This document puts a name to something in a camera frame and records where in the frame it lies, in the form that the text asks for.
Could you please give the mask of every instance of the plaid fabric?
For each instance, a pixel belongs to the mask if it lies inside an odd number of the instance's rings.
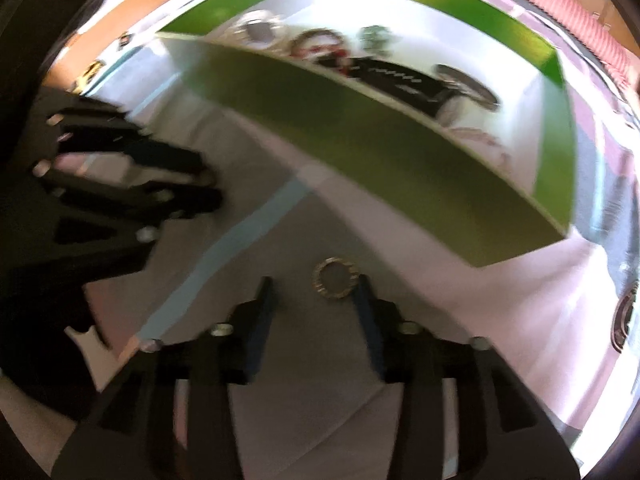
[[[576,0],[529,0],[562,23],[604,64],[613,81],[621,88],[629,86],[630,63],[626,51]]]

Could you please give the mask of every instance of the gold bracelet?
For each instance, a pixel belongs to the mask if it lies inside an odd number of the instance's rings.
[[[349,286],[340,292],[329,292],[324,283],[322,282],[322,271],[325,270],[331,264],[340,264],[347,268],[349,271]],[[351,262],[343,260],[342,258],[327,258],[324,262],[321,262],[316,265],[313,273],[313,287],[318,294],[321,294],[325,298],[329,300],[341,300],[342,298],[346,298],[351,291],[358,284],[358,277],[360,275],[360,271],[358,267],[356,267]]]

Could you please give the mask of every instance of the screw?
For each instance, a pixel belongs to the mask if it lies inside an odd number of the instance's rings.
[[[55,126],[64,118],[63,114],[53,114],[49,119],[47,119],[47,124],[49,126]]]
[[[469,340],[469,344],[471,345],[471,348],[478,350],[479,352],[491,349],[491,341],[485,337],[472,337]]]
[[[226,337],[232,335],[234,332],[234,326],[230,323],[218,323],[211,329],[211,335],[213,337]]]
[[[145,354],[153,354],[162,349],[164,343],[159,339],[146,339],[140,343],[140,350]]]
[[[174,199],[174,192],[169,189],[161,189],[160,191],[156,191],[154,193],[156,200],[158,202],[169,202]]]
[[[398,325],[398,332],[404,335],[417,335],[422,332],[422,327],[413,321],[403,321]]]
[[[47,171],[51,169],[51,163],[48,160],[41,160],[38,164],[33,167],[33,174],[38,178],[43,177],[47,174]]]
[[[138,229],[136,232],[136,239],[141,244],[149,244],[155,240],[158,240],[158,229],[152,226],[146,226],[142,229]]]

